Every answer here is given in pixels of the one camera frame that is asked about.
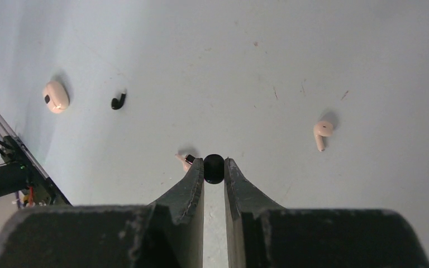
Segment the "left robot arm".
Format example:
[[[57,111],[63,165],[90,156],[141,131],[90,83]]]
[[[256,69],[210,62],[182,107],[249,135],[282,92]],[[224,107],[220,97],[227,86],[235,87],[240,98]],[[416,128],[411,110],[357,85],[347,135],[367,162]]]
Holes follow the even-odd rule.
[[[0,164],[0,197],[3,197],[26,188],[29,171],[18,158],[15,148],[4,141],[0,141],[0,155],[7,158]]]

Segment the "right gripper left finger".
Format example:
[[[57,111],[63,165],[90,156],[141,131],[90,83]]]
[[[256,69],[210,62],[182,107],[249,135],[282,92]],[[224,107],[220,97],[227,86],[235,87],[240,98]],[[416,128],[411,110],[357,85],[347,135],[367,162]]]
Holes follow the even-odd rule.
[[[0,232],[0,267],[202,267],[204,168],[148,205],[47,206]]]

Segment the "black earbud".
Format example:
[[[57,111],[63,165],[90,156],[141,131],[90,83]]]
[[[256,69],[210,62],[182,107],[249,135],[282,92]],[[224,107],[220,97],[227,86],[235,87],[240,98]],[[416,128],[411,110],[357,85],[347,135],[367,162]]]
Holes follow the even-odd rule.
[[[225,160],[221,155],[210,154],[203,159],[204,179],[209,184],[219,184],[224,180]]]
[[[126,96],[127,96],[127,93],[124,92],[124,93],[121,93],[121,95],[120,95],[119,98],[113,98],[111,100],[111,108],[113,110],[119,110],[119,109],[121,109],[124,106],[124,104],[125,104]]]

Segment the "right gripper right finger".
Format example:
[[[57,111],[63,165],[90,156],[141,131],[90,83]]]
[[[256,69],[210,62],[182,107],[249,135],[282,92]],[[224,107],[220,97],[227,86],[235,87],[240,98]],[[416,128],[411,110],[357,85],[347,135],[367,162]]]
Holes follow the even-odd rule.
[[[429,267],[393,210],[284,208],[229,158],[224,184],[230,267]]]

